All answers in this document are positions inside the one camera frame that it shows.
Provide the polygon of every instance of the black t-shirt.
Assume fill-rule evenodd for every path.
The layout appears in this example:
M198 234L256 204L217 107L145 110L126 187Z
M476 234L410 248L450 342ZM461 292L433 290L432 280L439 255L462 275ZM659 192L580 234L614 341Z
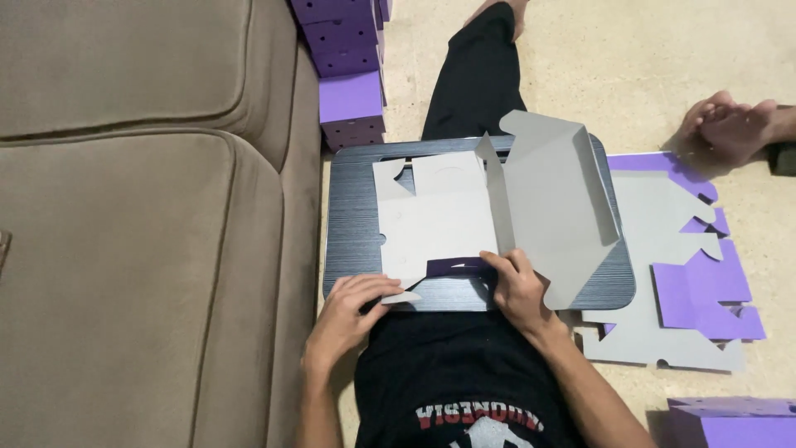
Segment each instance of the black t-shirt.
M357 448L585 447L539 352L500 312L393 312L354 375Z

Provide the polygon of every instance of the left hand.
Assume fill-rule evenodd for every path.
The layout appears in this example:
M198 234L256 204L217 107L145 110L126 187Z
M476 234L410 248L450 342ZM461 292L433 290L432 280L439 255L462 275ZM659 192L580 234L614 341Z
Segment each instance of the left hand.
M404 289L398 285L400 280L389 279L384 274L361 273L338 278L306 341L302 359L305 370L328 375L337 361L362 342L390 309L378 303L367 314L361 314L360 308L378 297L402 293Z

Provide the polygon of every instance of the right hand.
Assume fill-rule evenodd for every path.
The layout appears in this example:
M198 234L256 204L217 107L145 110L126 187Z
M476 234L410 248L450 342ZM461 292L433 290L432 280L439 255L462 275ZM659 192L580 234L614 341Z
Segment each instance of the right hand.
M546 288L522 249L511 250L502 257L485 250L480 255L497 270L495 304L526 339L535 344L548 336L569 337L567 325L544 305Z

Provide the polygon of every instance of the hand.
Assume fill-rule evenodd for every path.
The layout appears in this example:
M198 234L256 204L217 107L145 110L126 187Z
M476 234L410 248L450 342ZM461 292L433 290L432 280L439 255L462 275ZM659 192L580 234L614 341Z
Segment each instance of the hand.
M511 250L502 257L484 250L481 258L497 269L495 304L531 344L537 345L548 336L569 337L567 325L544 306L545 286L522 249Z
M388 305L376 304L367 314L360 308L381 296L404 291L400 280L384 274L362 273L341 277L334 282L321 316L304 348L302 365L307 371L328 375L338 360L365 338L373 325L389 311Z

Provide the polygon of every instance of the lap desk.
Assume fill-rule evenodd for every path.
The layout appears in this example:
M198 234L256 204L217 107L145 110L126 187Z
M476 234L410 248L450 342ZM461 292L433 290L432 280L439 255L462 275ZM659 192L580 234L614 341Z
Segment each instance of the lap desk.
M469 138L392 143L340 151L331 167L324 295L328 295L338 277L357 273L377 273L382 270L380 247L384 244L385 238L380 234L379 228L373 163L405 159L403 170L399 171L396 181L415 194L412 158L473 151L480 141L480 138ZM491 143L502 163L505 162L513 141L514 136L491 137ZM616 222L618 239L567 308L617 309L626 306L632 300L635 293L634 275L622 233L611 177L608 174L605 151L594 136L591 136L591 146L595 154L596 167L603 179L610 212ZM494 281L492 272L481 275L473 273L424 278L410 289L423 299L398 304L394 309L396 311L485 311L494 306L491 303Z

